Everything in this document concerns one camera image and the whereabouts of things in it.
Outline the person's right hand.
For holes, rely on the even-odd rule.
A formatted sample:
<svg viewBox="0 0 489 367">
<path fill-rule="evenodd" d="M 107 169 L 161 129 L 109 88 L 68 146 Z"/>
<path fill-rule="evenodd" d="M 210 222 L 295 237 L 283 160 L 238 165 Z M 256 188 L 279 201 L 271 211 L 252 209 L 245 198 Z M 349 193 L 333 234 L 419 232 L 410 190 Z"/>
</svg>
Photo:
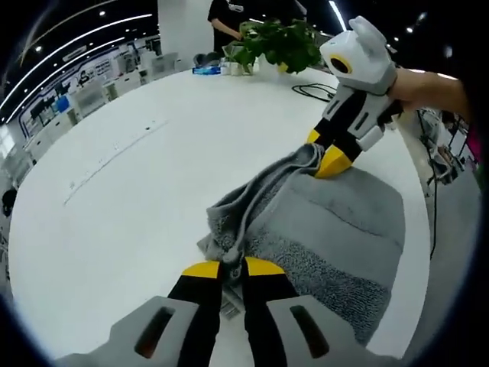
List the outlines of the person's right hand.
<svg viewBox="0 0 489 367">
<path fill-rule="evenodd" d="M 403 68 L 397 69 L 397 76 L 387 95 L 398 101 L 404 110 L 414 110 L 424 106 L 423 88 L 426 74 Z"/>
</svg>

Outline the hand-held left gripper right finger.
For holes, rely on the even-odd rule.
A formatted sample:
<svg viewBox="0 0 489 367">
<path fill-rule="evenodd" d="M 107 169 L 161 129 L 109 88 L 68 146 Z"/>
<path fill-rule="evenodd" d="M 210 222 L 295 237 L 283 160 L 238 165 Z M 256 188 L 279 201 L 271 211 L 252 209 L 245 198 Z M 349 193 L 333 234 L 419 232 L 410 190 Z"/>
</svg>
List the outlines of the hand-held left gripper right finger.
<svg viewBox="0 0 489 367">
<path fill-rule="evenodd" d="M 397 366 L 355 339 L 352 326 L 311 295 L 299 296 L 270 261 L 243 261 L 244 328 L 256 366 Z"/>
</svg>

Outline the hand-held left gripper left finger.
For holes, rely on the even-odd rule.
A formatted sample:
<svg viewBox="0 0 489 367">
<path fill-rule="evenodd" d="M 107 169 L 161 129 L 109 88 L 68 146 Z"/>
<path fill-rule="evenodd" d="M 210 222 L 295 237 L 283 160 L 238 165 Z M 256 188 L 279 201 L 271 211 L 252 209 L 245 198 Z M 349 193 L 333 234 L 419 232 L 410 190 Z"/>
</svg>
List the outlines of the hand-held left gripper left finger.
<svg viewBox="0 0 489 367">
<path fill-rule="evenodd" d="M 166 297 L 153 297 L 116 322 L 106 343 L 59 358 L 57 365 L 208 366 L 221 302 L 221 264 L 195 264 L 183 271 Z"/>
</svg>

